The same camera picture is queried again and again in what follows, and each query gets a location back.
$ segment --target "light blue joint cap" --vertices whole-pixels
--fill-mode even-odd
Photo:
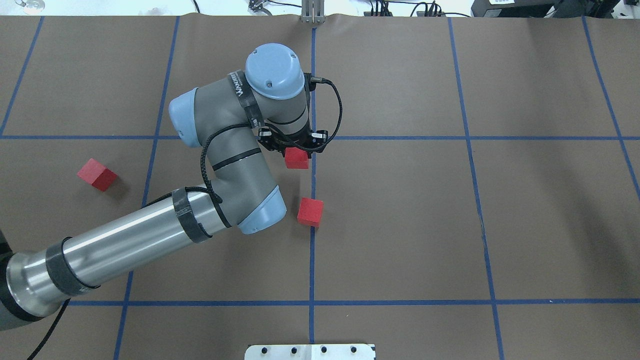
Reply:
[[[270,99],[291,99],[305,87],[298,55],[282,44],[258,46],[247,57],[244,74],[255,91]]]
[[[287,213],[287,206],[282,200],[280,187],[276,188],[247,216],[238,227],[243,234],[253,234],[282,220]]]
[[[169,103],[169,117],[178,136],[188,147],[199,147],[198,134],[196,133],[196,119],[194,102],[196,90],[186,92]]]

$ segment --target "floor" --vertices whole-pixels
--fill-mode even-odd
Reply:
[[[265,154],[284,220],[75,298],[42,359],[351,342],[378,359],[640,358],[640,22],[6,17],[0,31],[0,224],[17,251],[201,183],[167,104],[258,45],[294,49],[345,104],[311,169]],[[330,88],[312,107],[333,129]],[[88,158],[119,175],[107,192],[76,177]],[[324,201],[320,228],[296,222],[301,197]],[[26,358],[51,322],[0,333],[0,358]]]

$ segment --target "black device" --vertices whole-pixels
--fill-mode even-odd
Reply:
[[[474,17],[544,17],[555,0],[475,0]]]
[[[613,18],[611,12],[620,0],[560,0],[554,6],[554,17],[599,17]]]

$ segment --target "white label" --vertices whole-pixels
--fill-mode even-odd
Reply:
[[[487,10],[486,13],[484,13],[484,17],[498,17],[500,12],[502,12],[502,9]]]

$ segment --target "blue tape line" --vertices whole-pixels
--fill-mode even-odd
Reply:
[[[243,307],[243,306],[487,306],[640,304],[639,298],[585,299],[460,299],[460,300],[130,300],[128,307]],[[71,300],[69,306],[122,306],[124,301]]]
[[[640,299],[515,299],[496,300],[497,305],[640,304]]]
[[[69,306],[122,306],[123,301],[109,300],[71,300]]]
[[[469,126],[467,122],[467,109],[465,107],[465,98],[462,92],[462,80],[460,79],[460,66],[458,65],[458,54],[456,52],[456,40],[453,33],[453,24],[451,18],[447,19],[449,23],[449,35],[451,38],[451,52],[453,55],[453,65],[456,71],[456,82],[458,84],[458,95],[460,97],[460,111],[462,112],[462,122],[465,128],[465,136],[467,138],[467,154],[469,157],[469,166],[471,168],[471,180],[474,185],[474,194],[476,196],[476,209],[480,218],[480,226],[482,231],[482,242],[484,246],[484,265],[486,267],[486,277],[489,283],[489,296],[491,296],[493,325],[495,326],[495,339],[498,346],[498,356],[500,360],[504,360],[504,349],[502,347],[502,332],[500,331],[500,320],[498,317],[498,307],[495,305],[495,290],[493,287],[493,275],[491,271],[491,260],[489,258],[489,246],[486,242],[486,231],[484,228],[484,217],[482,214],[482,204],[480,203],[480,192],[476,177],[476,164],[474,163],[473,150],[471,148],[471,136],[469,134]]]
[[[153,135],[4,135],[7,140],[153,140]]]
[[[429,135],[429,136],[410,136],[410,135],[399,135],[399,136],[385,136],[385,135],[376,135],[376,136],[336,136],[333,138],[334,140],[466,140],[465,136],[446,136],[446,135]]]
[[[470,136],[471,140],[617,140],[617,136]]]
[[[316,28],[311,29],[311,74],[316,75]],[[316,128],[316,92],[311,93],[311,127]],[[311,156],[311,199],[316,198],[316,154]],[[316,342],[316,229],[309,230],[309,343]]]
[[[169,77],[171,75],[171,65],[173,63],[173,52],[175,50],[175,41],[178,36],[178,27],[180,25],[180,17],[175,17],[175,24],[173,25],[173,37],[171,41],[171,49],[169,50],[169,60],[166,64],[166,71],[164,73],[164,85],[162,89],[162,98],[160,99],[160,107],[158,109],[158,117],[156,120],[156,131],[154,133],[154,143],[151,148],[151,157],[149,159],[149,167],[147,169],[147,179],[145,180],[145,190],[142,195],[142,204],[140,207],[143,207],[147,204],[147,197],[149,194],[149,184],[151,182],[151,174],[154,169],[154,162],[156,160],[156,149],[158,144],[158,137],[160,135],[160,126],[162,124],[162,115],[164,111],[164,99],[166,97],[166,89],[169,85]],[[124,335],[124,326],[127,321],[127,309],[129,307],[129,296],[131,295],[131,284],[133,283],[133,271],[129,272],[129,276],[127,278],[127,289],[124,295],[124,302],[122,304],[122,314],[120,316],[120,326],[118,328],[118,337],[116,340],[116,349],[113,352],[113,359],[118,360],[120,357],[120,347],[122,345],[122,336]]]
[[[15,87],[13,88],[11,100],[9,100],[9,105],[6,108],[6,113],[4,113],[4,119],[2,121],[2,125],[0,125],[0,136],[2,136],[2,134],[4,133],[4,129],[6,128],[6,123],[9,121],[9,116],[11,115],[11,108],[13,107],[13,102],[15,101],[15,97],[18,95],[18,90],[20,89],[22,78],[24,77],[25,71],[27,71],[27,66],[29,65],[31,54],[33,54],[33,49],[36,47],[36,41],[38,40],[38,35],[40,34],[40,30],[42,29],[43,23],[44,23],[44,16],[41,16],[40,21],[38,22],[38,27],[36,28],[36,32],[35,34],[33,34],[33,39],[31,40],[31,46],[29,46],[29,51],[27,52],[27,56],[24,59],[24,63],[22,64],[20,75],[18,76],[18,80],[15,82]]]
[[[598,66],[598,60],[596,60],[596,54],[593,50],[593,44],[591,43],[591,35],[589,34],[589,27],[587,26],[587,18],[585,16],[582,17],[582,27],[584,28],[584,34],[587,38],[587,45],[589,45],[589,52],[591,53],[591,60],[593,61],[593,67],[596,69],[596,75],[598,76],[598,81],[600,82],[600,87],[602,88],[602,93],[604,94],[604,99],[607,102],[607,107],[609,109],[609,114],[611,115],[611,120],[613,121],[613,126],[616,128],[616,134],[618,134],[618,140],[620,141],[620,147],[622,148],[622,153],[625,156],[625,161],[627,162],[627,168],[629,169],[629,174],[631,175],[631,181],[636,188],[636,195],[638,200],[640,200],[640,186],[638,186],[638,180],[636,179],[636,172],[634,171],[633,165],[631,165],[631,160],[629,159],[629,154],[627,152],[627,147],[625,146],[625,141],[622,138],[622,132],[620,131],[620,126],[618,125],[618,119],[616,119],[616,114],[613,112],[613,106],[611,106],[611,100],[609,99],[609,93],[607,92],[607,87],[604,85],[604,80],[602,79],[602,74],[600,73],[600,67]]]
[[[250,300],[250,301],[130,301],[129,306],[187,306],[187,307],[224,307],[224,306],[308,306],[307,300]]]
[[[124,292],[124,300],[122,301],[122,312],[120,313],[120,324],[118,325],[118,337],[116,338],[116,347],[113,351],[113,360],[120,358],[120,347],[122,346],[122,336],[124,335],[124,325],[127,321],[127,310],[129,306],[129,296],[131,295],[131,284],[133,283],[133,271],[129,272],[127,277],[127,288]]]
[[[316,300],[317,306],[444,306],[491,305],[485,300]]]

